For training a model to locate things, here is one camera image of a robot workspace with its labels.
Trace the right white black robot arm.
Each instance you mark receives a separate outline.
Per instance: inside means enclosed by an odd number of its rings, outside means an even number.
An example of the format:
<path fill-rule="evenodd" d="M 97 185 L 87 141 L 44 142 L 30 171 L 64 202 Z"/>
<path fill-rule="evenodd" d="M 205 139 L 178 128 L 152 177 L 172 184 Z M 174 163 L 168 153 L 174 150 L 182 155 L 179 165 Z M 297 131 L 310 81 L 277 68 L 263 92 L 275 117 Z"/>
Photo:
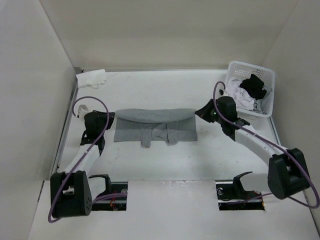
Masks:
<path fill-rule="evenodd" d="M 232 192 L 238 198 L 250 191 L 271 192 L 283 200 L 312 187 L 304 154 L 297 148 L 287 149 L 258 134 L 246 120 L 238 117 L 236 104 L 229 96 L 211 99 L 195 114 L 208 123 L 218 123 L 222 132 L 245 146 L 268 167 L 267 173 L 246 172 L 238 176 Z"/>

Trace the grey tank top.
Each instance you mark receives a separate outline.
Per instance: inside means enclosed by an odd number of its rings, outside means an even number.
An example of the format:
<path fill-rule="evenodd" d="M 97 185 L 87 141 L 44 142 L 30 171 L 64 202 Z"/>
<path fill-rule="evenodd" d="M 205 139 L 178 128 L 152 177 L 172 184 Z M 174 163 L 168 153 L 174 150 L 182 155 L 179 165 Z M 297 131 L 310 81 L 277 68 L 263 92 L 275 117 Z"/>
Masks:
<path fill-rule="evenodd" d="M 195 110 L 176 109 L 121 109 L 115 112 L 114 142 L 140 142 L 150 148 L 152 141 L 164 141 L 168 146 L 198 140 Z"/>

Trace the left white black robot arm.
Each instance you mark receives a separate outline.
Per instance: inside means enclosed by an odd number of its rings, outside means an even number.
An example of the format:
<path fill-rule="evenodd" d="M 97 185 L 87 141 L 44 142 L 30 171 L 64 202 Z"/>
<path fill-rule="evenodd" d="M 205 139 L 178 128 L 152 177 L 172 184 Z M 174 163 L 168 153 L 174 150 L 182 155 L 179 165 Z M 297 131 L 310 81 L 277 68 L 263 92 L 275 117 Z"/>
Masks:
<path fill-rule="evenodd" d="M 88 216 L 96 198 L 108 199 L 112 183 L 107 174 L 89 175 L 93 163 L 102 155 L 105 139 L 100 134 L 109 130 L 115 113 L 94 110 L 83 116 L 85 130 L 73 161 L 50 178 L 49 221 L 61 218 Z"/>

